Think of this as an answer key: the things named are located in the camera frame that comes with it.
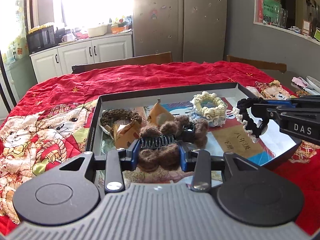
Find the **black white-trimmed scrunchie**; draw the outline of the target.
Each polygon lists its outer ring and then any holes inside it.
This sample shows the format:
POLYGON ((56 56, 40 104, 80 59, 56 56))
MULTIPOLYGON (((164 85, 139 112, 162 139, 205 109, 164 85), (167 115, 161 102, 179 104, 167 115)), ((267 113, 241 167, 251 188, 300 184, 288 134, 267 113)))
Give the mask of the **black white-trimmed scrunchie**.
POLYGON ((255 103, 267 103, 267 101, 263 98, 241 99, 237 102, 236 107, 233 108, 232 113, 235 115, 237 121, 242 124, 243 130, 248 137, 254 143, 257 143, 259 137, 267 130, 269 119, 262 118, 259 126, 257 126, 247 111, 255 103))

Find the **brown fuzzy claw clip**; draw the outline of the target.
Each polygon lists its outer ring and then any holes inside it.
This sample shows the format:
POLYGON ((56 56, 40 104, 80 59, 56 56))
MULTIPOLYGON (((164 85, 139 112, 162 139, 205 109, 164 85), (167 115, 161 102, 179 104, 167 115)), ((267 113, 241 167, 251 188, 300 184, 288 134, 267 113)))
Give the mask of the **brown fuzzy claw clip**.
POLYGON ((143 138, 155 138, 161 135, 173 135, 176 140, 189 142, 197 146, 197 148, 205 148, 208 138, 208 122, 200 118, 190 121, 189 116, 179 115, 173 121, 166 121, 161 126, 148 124, 140 131, 143 138))
POLYGON ((180 150, 174 135, 143 137, 138 155, 138 167, 144 172, 175 170, 180 165, 180 150))

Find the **cream knitted scrunchie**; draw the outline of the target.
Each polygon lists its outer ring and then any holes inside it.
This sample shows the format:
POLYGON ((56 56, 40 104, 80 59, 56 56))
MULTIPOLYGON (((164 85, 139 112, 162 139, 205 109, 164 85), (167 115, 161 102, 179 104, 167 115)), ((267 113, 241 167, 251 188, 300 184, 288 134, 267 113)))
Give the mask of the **cream knitted scrunchie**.
POLYGON ((227 104, 215 93, 203 91, 201 94, 195 94, 190 103, 196 114, 205 116, 207 119, 225 117, 227 104))

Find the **light blue knitted scrunchie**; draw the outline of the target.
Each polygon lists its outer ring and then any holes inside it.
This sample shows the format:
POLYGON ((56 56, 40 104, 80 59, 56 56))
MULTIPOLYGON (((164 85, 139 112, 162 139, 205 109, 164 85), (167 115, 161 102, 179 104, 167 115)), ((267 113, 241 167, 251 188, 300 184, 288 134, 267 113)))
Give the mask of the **light blue knitted scrunchie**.
POLYGON ((189 119, 193 123, 195 123, 198 119, 204 119, 206 122, 208 122, 209 127, 222 127, 226 123, 226 118, 218 117, 211 120, 207 119, 205 116, 196 114, 195 112, 189 115, 189 119))

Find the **brown braided scrunchie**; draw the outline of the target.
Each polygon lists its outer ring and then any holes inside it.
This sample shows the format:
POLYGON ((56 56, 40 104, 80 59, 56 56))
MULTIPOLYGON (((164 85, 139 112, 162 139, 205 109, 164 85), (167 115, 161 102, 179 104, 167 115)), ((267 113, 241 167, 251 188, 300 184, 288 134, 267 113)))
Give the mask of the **brown braided scrunchie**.
POLYGON ((142 123, 142 117, 137 113, 127 109, 109 109, 102 113, 100 124, 102 126, 110 126, 118 120, 135 120, 139 124, 142 123))

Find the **brown pyramid paper packet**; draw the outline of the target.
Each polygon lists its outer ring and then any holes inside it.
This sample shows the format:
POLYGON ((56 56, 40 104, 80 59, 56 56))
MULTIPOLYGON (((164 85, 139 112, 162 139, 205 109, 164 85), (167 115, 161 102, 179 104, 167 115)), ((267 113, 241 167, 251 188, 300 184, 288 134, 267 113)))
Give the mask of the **brown pyramid paper packet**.
POLYGON ((165 122, 174 120, 175 117, 161 105, 161 100, 158 98, 157 102, 149 111, 147 118, 148 123, 160 127, 165 122))

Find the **pink scalloped paper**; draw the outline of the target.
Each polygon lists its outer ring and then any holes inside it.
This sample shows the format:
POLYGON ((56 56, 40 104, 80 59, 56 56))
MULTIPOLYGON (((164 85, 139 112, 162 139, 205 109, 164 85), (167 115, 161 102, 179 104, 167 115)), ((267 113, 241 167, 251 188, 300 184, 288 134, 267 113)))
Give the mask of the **pink scalloped paper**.
POLYGON ((302 77, 293 77, 292 78, 292 82, 295 84, 295 85, 298 85, 302 88, 308 88, 308 89, 313 89, 312 86, 310 86, 310 84, 305 81, 302 77))

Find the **grey ceramic plate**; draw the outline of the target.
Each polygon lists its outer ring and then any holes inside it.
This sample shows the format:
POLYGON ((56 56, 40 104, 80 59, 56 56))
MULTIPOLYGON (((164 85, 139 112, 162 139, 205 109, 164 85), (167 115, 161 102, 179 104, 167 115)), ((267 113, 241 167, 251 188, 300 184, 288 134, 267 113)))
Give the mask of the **grey ceramic plate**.
POLYGON ((306 80, 308 82, 308 84, 317 92, 320 93, 320 81, 318 81, 317 79, 311 77, 311 76, 307 76, 306 80))

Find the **black shallow cardboard box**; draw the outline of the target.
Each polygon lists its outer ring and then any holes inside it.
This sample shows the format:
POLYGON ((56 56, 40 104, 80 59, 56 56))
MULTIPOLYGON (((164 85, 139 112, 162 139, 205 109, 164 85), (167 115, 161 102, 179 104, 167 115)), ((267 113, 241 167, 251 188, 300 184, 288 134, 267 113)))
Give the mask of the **black shallow cardboard box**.
POLYGON ((211 155, 236 153, 266 168, 290 159, 301 140, 283 134, 271 120, 258 137, 245 130, 235 112, 237 103, 253 94, 238 83, 171 87, 108 94, 99 97, 88 134, 86 150, 96 155, 112 147, 128 148, 143 138, 151 152, 183 141, 189 149, 200 148, 211 155))

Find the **dark wooden chair back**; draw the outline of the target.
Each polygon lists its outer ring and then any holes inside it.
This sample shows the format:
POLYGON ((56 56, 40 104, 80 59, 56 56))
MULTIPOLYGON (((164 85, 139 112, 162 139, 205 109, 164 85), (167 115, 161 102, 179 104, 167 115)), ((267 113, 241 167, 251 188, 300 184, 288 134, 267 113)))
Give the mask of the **dark wooden chair back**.
POLYGON ((172 62, 172 53, 169 51, 159 54, 143 55, 121 60, 74 65, 72 66, 72 74, 80 74, 94 69, 104 69, 125 65, 167 64, 172 62))

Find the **white kitchen cabinet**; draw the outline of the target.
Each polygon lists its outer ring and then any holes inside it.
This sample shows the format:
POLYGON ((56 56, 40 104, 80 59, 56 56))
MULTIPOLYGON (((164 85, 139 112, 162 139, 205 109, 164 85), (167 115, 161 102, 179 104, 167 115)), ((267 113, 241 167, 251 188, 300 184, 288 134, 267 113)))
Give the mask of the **white kitchen cabinet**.
POLYGON ((71 74, 72 66, 133 57, 132 31, 65 43, 31 54, 38 83, 71 74))

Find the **steel double-door refrigerator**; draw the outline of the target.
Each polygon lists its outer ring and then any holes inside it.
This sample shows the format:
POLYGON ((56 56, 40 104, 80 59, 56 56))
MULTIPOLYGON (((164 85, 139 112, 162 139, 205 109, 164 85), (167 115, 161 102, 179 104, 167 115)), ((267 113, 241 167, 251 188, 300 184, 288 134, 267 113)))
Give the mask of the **steel double-door refrigerator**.
POLYGON ((227 0, 134 0, 133 53, 171 52, 174 61, 223 59, 227 0))

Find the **orange bowl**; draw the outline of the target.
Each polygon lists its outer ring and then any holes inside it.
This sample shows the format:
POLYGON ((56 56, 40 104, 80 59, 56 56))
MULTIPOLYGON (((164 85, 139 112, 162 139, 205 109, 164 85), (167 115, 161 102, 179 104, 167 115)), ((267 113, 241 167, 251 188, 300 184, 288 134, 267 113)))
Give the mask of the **orange bowl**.
POLYGON ((123 31, 129 30, 129 27, 127 25, 123 26, 123 27, 119 27, 118 25, 112 25, 111 26, 111 33, 112 34, 117 34, 117 33, 121 33, 123 31))

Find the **beige plastic basin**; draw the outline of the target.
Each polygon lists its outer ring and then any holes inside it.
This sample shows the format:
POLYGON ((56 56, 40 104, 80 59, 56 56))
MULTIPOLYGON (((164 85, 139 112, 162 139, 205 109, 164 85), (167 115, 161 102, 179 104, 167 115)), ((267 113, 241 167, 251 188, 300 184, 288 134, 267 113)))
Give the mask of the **beige plastic basin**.
POLYGON ((96 25, 95 27, 88 28, 87 33, 89 38, 103 36, 107 33, 107 26, 96 25))

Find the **black microwave oven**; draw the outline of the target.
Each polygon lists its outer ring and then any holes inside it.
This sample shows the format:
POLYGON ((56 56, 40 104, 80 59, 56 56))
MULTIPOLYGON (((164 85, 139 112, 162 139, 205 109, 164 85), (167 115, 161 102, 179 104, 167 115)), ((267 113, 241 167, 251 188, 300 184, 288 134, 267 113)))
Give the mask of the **black microwave oven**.
POLYGON ((56 46, 54 26, 43 27, 27 34, 27 44, 30 54, 56 46))

